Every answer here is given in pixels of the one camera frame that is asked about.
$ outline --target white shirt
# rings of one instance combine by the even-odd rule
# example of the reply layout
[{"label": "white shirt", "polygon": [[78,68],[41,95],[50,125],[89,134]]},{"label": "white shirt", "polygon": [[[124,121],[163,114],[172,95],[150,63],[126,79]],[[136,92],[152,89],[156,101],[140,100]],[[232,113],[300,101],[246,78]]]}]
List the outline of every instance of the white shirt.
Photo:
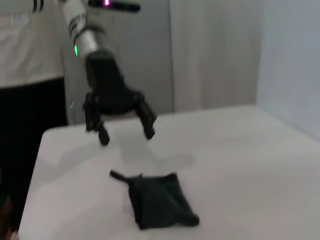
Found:
[{"label": "white shirt", "polygon": [[0,16],[0,88],[64,76],[51,4],[41,13]]}]

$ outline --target black cloth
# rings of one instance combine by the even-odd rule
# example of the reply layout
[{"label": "black cloth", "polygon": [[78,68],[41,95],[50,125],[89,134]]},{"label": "black cloth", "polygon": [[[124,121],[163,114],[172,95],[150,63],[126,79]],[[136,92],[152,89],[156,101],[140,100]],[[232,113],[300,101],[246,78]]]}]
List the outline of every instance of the black cloth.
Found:
[{"label": "black cloth", "polygon": [[167,228],[176,224],[195,227],[199,217],[190,208],[176,173],[159,177],[125,177],[115,171],[110,176],[129,186],[135,222],[141,230]]},{"label": "black cloth", "polygon": [[0,168],[18,230],[43,133],[67,125],[65,85],[55,79],[0,89]]}]

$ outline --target white wall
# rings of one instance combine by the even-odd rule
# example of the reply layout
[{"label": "white wall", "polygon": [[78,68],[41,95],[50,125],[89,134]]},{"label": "white wall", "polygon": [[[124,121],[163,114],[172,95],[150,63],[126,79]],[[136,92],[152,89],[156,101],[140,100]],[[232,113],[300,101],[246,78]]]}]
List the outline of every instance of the white wall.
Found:
[{"label": "white wall", "polygon": [[258,105],[320,139],[320,1],[266,0]]},{"label": "white wall", "polygon": [[[174,110],[169,0],[134,2],[141,4],[139,14],[92,10],[91,18],[106,29],[127,84],[143,91],[156,113],[169,113]],[[55,15],[65,65],[68,117],[79,124],[85,121],[82,105],[89,88],[64,20],[58,11]]]},{"label": "white wall", "polygon": [[263,0],[170,0],[175,108],[256,102]]}]

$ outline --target table surface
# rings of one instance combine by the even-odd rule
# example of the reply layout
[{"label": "table surface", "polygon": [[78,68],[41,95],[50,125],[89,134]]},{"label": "table surface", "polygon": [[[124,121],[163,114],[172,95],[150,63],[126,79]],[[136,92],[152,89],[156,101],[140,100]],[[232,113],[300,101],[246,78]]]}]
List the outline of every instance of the table surface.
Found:
[{"label": "table surface", "polygon": [[[320,144],[254,106],[109,122],[108,147],[84,126],[43,136],[21,240],[320,238]],[[128,187],[109,177],[177,172],[197,228],[139,231]]]}]

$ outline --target white curtain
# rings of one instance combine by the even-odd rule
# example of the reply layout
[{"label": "white curtain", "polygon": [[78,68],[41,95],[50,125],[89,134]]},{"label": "white curtain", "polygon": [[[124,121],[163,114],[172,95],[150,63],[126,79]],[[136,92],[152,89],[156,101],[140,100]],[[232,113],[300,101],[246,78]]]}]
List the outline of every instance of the white curtain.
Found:
[{"label": "white curtain", "polygon": [[254,104],[263,0],[170,0],[176,111]]}]

